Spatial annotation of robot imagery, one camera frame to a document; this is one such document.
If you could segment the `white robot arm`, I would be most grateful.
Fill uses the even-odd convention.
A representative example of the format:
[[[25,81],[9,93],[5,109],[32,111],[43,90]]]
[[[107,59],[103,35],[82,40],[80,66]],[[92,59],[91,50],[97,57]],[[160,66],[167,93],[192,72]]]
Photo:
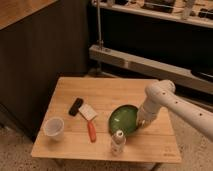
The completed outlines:
[[[175,94],[175,84],[161,80],[145,88],[146,98],[137,111],[137,124],[151,124],[161,107],[166,107],[213,142],[213,113],[187,102]]]

